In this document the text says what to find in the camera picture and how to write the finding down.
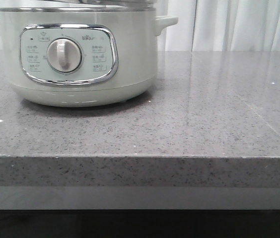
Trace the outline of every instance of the electric cooker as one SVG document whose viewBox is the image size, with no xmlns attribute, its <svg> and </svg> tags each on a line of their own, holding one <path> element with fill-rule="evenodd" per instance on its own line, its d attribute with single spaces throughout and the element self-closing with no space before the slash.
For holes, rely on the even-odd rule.
<svg viewBox="0 0 280 238">
<path fill-rule="evenodd" d="M 89 107 L 146 91 L 157 74 L 157 39 L 177 17 L 154 0 L 61 0 L 106 7 L 0 8 L 8 81 L 34 103 Z"/>
</svg>

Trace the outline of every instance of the brand logo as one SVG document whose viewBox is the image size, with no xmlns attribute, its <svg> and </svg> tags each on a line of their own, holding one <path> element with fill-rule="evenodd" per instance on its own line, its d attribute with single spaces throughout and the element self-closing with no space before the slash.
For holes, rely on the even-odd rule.
<svg viewBox="0 0 280 238">
<path fill-rule="evenodd" d="M 82 36 L 81 37 L 83 41 L 92 41 L 92 40 L 95 40 L 95 37 L 92 37 L 92 36 Z"/>
</svg>

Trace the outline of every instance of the white knob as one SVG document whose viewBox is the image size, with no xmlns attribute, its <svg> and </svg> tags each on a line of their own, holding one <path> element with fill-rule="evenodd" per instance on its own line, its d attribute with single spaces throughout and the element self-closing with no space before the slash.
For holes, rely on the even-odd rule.
<svg viewBox="0 0 280 238">
<path fill-rule="evenodd" d="M 81 62 L 81 52 L 74 41 L 61 38 L 53 41 L 48 47 L 47 59 L 51 67 L 68 73 L 78 68 Z"/>
</svg>

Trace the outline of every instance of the metal lid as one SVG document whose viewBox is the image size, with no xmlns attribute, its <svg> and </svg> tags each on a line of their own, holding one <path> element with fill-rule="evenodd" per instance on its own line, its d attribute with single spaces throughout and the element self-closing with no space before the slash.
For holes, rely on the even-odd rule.
<svg viewBox="0 0 280 238">
<path fill-rule="evenodd" d="M 43 1 L 61 1 L 69 3 L 83 3 L 96 5 L 119 5 L 126 7 L 153 7 L 156 0 L 43 0 Z"/>
</svg>

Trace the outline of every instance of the speckled stone surface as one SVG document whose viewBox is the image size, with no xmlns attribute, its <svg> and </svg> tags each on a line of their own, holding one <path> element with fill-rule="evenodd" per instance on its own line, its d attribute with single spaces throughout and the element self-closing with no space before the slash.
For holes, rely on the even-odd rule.
<svg viewBox="0 0 280 238">
<path fill-rule="evenodd" d="M 280 187 L 280 53 L 161 53 L 147 92 L 96 108 L 31 103 L 7 77 L 0 185 Z"/>
</svg>

